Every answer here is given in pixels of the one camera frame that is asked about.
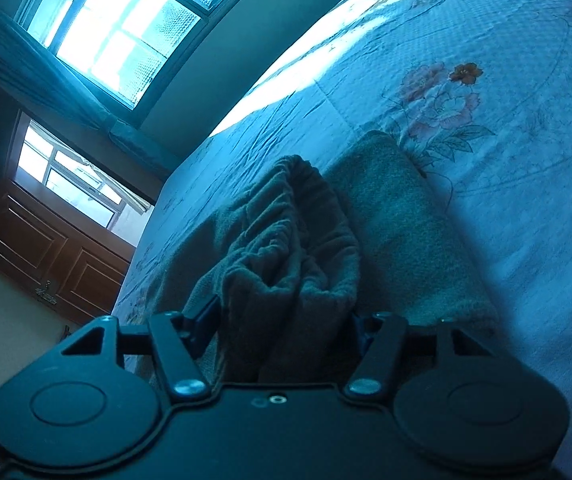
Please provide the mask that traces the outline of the floral blue bed sheet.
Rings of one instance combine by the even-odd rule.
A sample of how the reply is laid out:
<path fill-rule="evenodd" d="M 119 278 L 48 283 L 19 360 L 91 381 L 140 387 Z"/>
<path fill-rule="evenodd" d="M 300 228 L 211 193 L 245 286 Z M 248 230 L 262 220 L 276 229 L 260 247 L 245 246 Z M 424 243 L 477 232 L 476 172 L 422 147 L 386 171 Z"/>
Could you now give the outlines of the floral blue bed sheet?
<path fill-rule="evenodd" d="M 563 391 L 572 478 L 572 0 L 344 0 L 167 180 L 115 307 L 138 320 L 169 247 L 277 159 L 328 167 L 386 133 L 423 170 L 510 350 Z"/>

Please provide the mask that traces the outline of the large sliding glass window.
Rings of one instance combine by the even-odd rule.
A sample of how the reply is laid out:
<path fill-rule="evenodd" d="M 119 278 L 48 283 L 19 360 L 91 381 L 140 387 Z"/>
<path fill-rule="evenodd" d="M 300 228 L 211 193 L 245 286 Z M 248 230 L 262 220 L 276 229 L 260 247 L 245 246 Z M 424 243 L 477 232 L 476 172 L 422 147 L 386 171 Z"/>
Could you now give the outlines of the large sliding glass window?
<path fill-rule="evenodd" d="M 112 112 L 140 126 L 242 0 L 24 0 L 19 24 Z"/>

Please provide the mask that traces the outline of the blue left curtain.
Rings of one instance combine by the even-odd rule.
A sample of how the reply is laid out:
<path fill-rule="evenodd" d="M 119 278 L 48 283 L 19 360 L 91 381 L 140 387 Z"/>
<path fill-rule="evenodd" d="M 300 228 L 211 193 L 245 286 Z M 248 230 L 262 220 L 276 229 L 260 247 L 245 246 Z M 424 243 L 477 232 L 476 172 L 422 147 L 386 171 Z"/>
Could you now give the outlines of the blue left curtain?
<path fill-rule="evenodd" d="M 112 114 L 72 68 L 1 11 L 0 86 L 34 110 L 60 118 L 67 124 L 64 138 L 109 170 L 115 170 L 123 156 L 166 180 L 180 164 L 175 155 Z"/>

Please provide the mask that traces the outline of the far room window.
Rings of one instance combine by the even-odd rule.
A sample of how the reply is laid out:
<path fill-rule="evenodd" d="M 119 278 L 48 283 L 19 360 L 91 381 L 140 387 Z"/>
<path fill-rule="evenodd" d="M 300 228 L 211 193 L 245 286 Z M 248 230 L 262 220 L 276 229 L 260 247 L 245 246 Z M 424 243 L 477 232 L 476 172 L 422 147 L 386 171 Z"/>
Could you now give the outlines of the far room window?
<path fill-rule="evenodd" d="M 56 139 L 34 119 L 21 142 L 18 167 L 67 204 L 117 233 L 144 226 L 154 206 Z"/>

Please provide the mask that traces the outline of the brown wooden door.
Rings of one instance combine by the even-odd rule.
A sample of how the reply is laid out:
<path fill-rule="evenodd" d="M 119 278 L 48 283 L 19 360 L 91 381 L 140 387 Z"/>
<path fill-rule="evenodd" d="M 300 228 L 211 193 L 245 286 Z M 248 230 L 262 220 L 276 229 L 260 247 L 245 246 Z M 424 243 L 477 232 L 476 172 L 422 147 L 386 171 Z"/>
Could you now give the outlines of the brown wooden door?
<path fill-rule="evenodd" d="M 111 314 L 134 247 L 50 194 L 0 180 L 0 271 L 83 325 Z"/>

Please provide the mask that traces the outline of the grey-green fleece pants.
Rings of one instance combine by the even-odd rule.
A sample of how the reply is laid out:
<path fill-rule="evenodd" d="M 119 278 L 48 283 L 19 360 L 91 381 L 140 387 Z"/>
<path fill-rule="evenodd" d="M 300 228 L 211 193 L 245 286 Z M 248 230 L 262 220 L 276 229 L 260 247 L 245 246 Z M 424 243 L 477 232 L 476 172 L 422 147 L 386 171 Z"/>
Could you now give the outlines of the grey-green fleece pants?
<path fill-rule="evenodd" d="M 498 314 L 418 169 L 373 131 L 325 171 L 280 159 L 164 251 L 128 321 L 223 310 L 198 365 L 214 382 L 322 382 L 351 313 L 491 332 Z"/>

